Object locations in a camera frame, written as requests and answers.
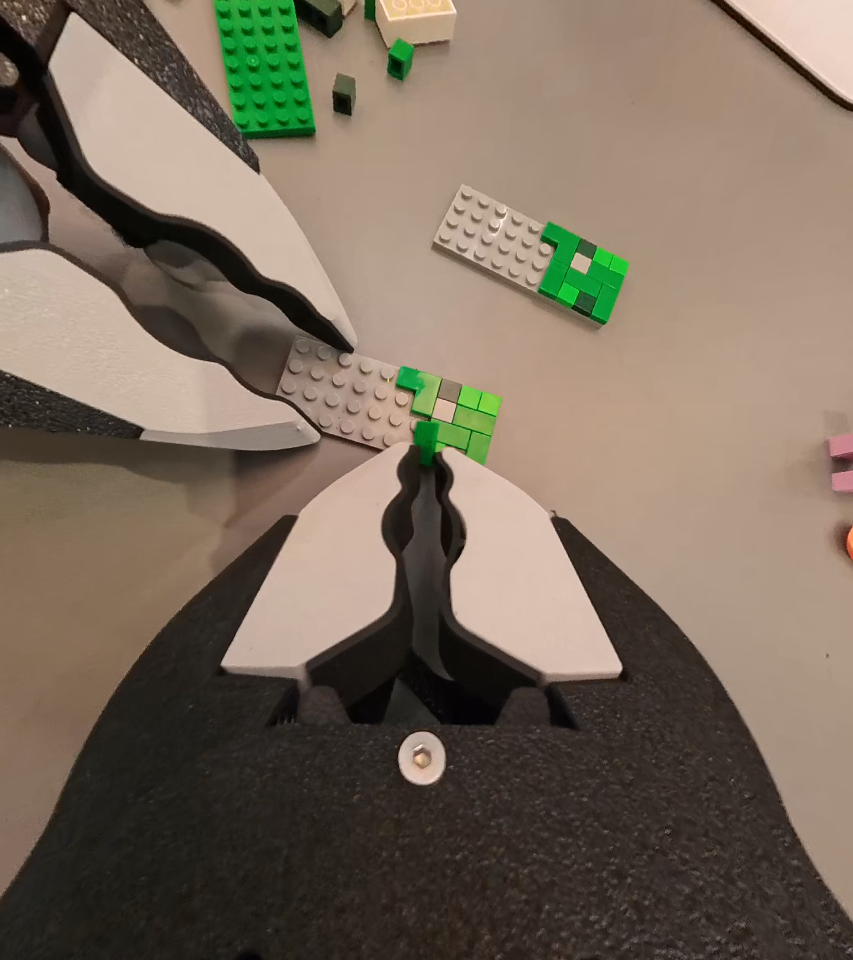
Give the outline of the grey desk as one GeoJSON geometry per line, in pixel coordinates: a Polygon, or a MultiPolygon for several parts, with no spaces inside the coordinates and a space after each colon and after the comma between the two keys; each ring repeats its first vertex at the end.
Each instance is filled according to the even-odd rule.
{"type": "MultiPolygon", "coordinates": [[[[316,136],[261,170],[361,354],[502,396],[488,467],[696,644],[853,918],[853,112],[713,2],[455,6],[404,81],[361,2],[302,26],[316,136]],[[625,258],[610,321],[434,249],[461,185],[625,258]]],[[[0,895],[146,645],[369,455],[0,428],[0,895]]]]}

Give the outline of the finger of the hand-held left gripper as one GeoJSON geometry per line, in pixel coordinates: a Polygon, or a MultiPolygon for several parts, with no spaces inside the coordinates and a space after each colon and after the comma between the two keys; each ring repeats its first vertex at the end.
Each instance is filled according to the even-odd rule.
{"type": "Polygon", "coordinates": [[[147,442],[276,451],[320,440],[291,403],[155,338],[121,290],[49,245],[0,247],[0,372],[130,424],[147,442]]]}
{"type": "Polygon", "coordinates": [[[306,234],[269,181],[78,13],[42,80],[61,181],[175,282],[230,284],[350,352],[358,336],[306,234]]]}

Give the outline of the dark green slope brick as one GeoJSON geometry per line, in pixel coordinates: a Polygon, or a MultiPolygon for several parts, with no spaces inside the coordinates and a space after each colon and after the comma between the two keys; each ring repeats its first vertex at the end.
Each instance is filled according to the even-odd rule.
{"type": "Polygon", "coordinates": [[[339,1],[297,0],[294,3],[300,21],[328,39],[343,26],[344,15],[339,1]]]}

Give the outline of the grey plate with green tiles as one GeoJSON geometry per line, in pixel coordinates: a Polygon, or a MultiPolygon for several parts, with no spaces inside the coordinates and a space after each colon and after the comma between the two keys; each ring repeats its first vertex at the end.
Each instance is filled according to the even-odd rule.
{"type": "Polygon", "coordinates": [[[467,184],[445,210],[432,247],[601,327],[629,271],[629,262],[604,246],[467,184]]]}
{"type": "Polygon", "coordinates": [[[440,422],[436,453],[455,449],[481,465],[503,405],[496,393],[304,336],[290,348],[278,394],[322,432],[376,450],[414,443],[417,421],[440,422]]]}

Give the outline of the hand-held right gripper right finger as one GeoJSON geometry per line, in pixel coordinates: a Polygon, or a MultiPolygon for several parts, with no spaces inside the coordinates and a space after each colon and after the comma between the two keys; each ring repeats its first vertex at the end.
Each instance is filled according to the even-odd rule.
{"type": "Polygon", "coordinates": [[[552,515],[460,451],[436,456],[449,521],[446,672],[466,687],[612,680],[623,665],[552,515]]]}

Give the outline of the large green plate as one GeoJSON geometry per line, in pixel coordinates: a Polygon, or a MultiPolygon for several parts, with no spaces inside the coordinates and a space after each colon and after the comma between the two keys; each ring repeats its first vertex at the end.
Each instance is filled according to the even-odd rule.
{"type": "Polygon", "coordinates": [[[247,139],[315,135],[292,1],[215,1],[234,125],[247,139]]]}

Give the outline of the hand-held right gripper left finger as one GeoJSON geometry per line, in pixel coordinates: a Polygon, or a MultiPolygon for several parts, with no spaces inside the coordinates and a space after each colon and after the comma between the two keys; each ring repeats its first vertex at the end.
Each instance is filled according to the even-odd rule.
{"type": "Polygon", "coordinates": [[[381,451],[318,493],[295,518],[220,662],[235,675],[319,683],[319,669],[349,638],[387,614],[397,559],[388,507],[418,478],[409,441],[381,451]]]}

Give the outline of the cream long brick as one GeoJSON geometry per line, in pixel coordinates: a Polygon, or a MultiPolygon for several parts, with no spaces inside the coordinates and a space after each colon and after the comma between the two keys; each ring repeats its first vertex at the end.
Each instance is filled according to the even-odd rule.
{"type": "Polygon", "coordinates": [[[376,1],[374,20],[387,47],[397,40],[414,46],[450,42],[457,9],[453,1],[376,1]]]}

